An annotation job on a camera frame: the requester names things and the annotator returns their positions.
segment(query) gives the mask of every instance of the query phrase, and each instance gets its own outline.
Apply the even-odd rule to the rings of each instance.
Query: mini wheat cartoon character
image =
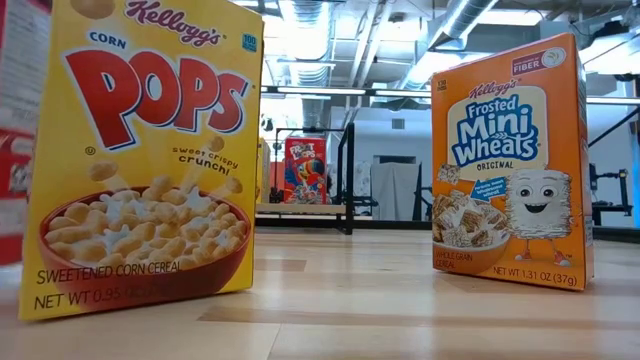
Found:
[[[570,266],[569,260],[556,249],[554,239],[564,238],[571,232],[569,194],[571,178],[555,170],[516,170],[507,180],[506,213],[509,230],[526,247],[516,260],[530,260],[529,241],[549,240],[554,262]]]

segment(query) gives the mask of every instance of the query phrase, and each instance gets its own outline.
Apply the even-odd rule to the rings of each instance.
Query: ductwork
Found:
[[[452,50],[464,50],[466,37],[477,25],[480,16],[497,2],[498,0],[451,0],[446,12],[429,24],[426,51],[409,69],[397,87],[419,90],[435,71],[457,65],[444,63],[443,55],[433,50],[448,43],[452,43]]]
[[[333,34],[332,3],[313,0],[279,1],[282,17],[292,27],[291,55],[296,60],[322,62],[329,60]],[[318,64],[298,64],[290,68],[294,86],[326,87],[329,67]],[[303,99],[303,127],[325,128],[323,100]]]

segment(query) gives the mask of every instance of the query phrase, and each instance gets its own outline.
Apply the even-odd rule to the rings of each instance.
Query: frosted mini wheats cereal box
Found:
[[[250,287],[261,17],[61,0],[52,19],[20,317]]]
[[[584,289],[593,239],[573,36],[436,74],[432,90],[434,268]]]

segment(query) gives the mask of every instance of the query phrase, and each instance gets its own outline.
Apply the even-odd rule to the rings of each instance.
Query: cartoon mouth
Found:
[[[529,205],[529,204],[524,204],[524,207],[527,208],[527,210],[532,213],[532,214],[537,214],[539,212],[542,212],[542,210],[544,210],[544,208],[547,207],[548,204],[542,204],[542,205]]]

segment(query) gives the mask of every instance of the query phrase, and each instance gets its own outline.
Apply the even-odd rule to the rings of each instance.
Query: cereal bowl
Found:
[[[148,187],[135,187],[130,190],[136,191],[138,194],[142,194],[147,189]],[[226,200],[211,197],[201,191],[197,191],[197,193],[201,198],[210,199],[211,203],[216,203],[216,207],[226,204],[226,207],[228,207],[228,212],[226,214],[233,214],[237,220],[236,224],[239,225],[241,222],[244,223],[244,233],[240,236],[236,236],[237,233],[231,232],[231,226],[223,229],[222,233],[218,233],[218,238],[223,237],[222,234],[224,234],[224,239],[235,234],[234,237],[231,238],[235,243],[233,248],[228,249],[223,248],[222,245],[216,244],[215,246],[217,247],[214,249],[222,248],[222,251],[217,252],[217,257],[213,258],[213,255],[207,255],[209,257],[207,257],[206,260],[194,265],[194,262],[185,262],[182,261],[182,259],[187,257],[198,259],[195,250],[192,250],[194,251],[191,253],[192,255],[187,256],[183,254],[175,256],[173,259],[163,258],[160,256],[166,255],[164,253],[164,249],[174,240],[176,243],[184,243],[180,252],[184,251],[185,254],[185,248],[187,245],[190,246],[198,244],[198,247],[193,247],[196,249],[201,247],[200,243],[190,244],[187,239],[176,240],[180,238],[180,235],[173,239],[167,239],[169,241],[164,247],[155,248],[155,250],[158,250],[157,253],[160,254],[156,257],[157,260],[152,260],[151,256],[146,260],[139,260],[132,257],[133,260],[129,263],[128,259],[130,256],[127,256],[126,262],[118,263],[118,265],[114,266],[101,265],[109,256],[103,258],[101,262],[97,263],[95,266],[88,266],[82,261],[76,261],[75,258],[70,259],[69,256],[64,256],[64,253],[59,250],[54,251],[54,248],[59,248],[55,245],[59,242],[51,243],[49,241],[51,239],[49,234],[53,232],[51,230],[52,221],[56,218],[63,217],[63,214],[66,214],[74,204],[81,203],[89,205],[99,201],[100,199],[104,199],[105,195],[115,195],[111,191],[105,191],[89,195],[60,206],[52,211],[41,222],[39,248],[46,271],[51,273],[57,272],[58,274],[56,275],[60,278],[73,279],[74,281],[58,281],[56,286],[61,292],[86,294],[82,295],[82,301],[79,306],[91,311],[169,301],[176,299],[178,294],[180,298],[191,298],[210,295],[220,291],[235,274],[240,263],[244,259],[252,231],[251,222],[247,214],[238,206]],[[152,255],[154,254],[154,252],[151,251],[153,249],[148,246],[151,246],[149,244],[152,244],[153,241],[156,240],[155,235],[158,233],[160,226],[163,225],[155,225],[156,229],[153,232],[153,240],[145,239],[145,243],[143,243],[138,250],[142,250],[144,246],[147,246],[147,250],[150,250],[147,253],[151,253]],[[127,231],[127,225],[122,226],[120,229],[120,233]],[[111,235],[119,233],[118,231],[110,231],[109,229],[106,229],[105,233],[107,232]],[[115,251],[120,240],[116,241],[108,252],[111,252],[112,250]],[[128,252],[128,255],[133,255],[134,252],[135,250],[130,251]],[[201,281],[203,278],[210,279],[210,281]]]
[[[481,247],[456,247],[433,242],[434,267],[451,272],[478,274],[494,265],[507,248],[510,236],[505,233],[501,241]]]

